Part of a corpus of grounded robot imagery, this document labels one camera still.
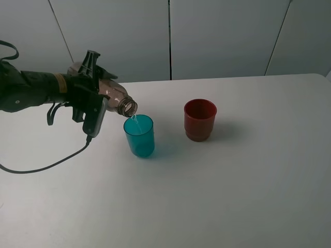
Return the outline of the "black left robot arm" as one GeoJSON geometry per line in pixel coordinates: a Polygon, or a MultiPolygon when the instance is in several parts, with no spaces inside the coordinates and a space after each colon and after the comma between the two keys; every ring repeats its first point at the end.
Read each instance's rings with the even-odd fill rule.
{"type": "Polygon", "coordinates": [[[20,71],[9,63],[18,54],[1,58],[1,110],[14,113],[33,106],[51,103],[48,125],[53,125],[55,112],[62,106],[73,109],[72,120],[96,122],[106,112],[110,97],[101,86],[117,76],[97,65],[100,56],[87,51],[82,62],[73,63],[67,73],[20,71]]]}

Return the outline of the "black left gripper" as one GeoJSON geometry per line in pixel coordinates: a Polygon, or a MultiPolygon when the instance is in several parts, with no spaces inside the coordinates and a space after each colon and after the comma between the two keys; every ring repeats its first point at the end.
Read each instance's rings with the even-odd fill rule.
{"type": "Polygon", "coordinates": [[[75,122],[84,122],[88,103],[103,97],[99,94],[99,79],[118,79],[115,74],[96,65],[99,57],[98,52],[88,50],[78,74],[70,74],[66,106],[72,107],[72,119],[75,122]]]}

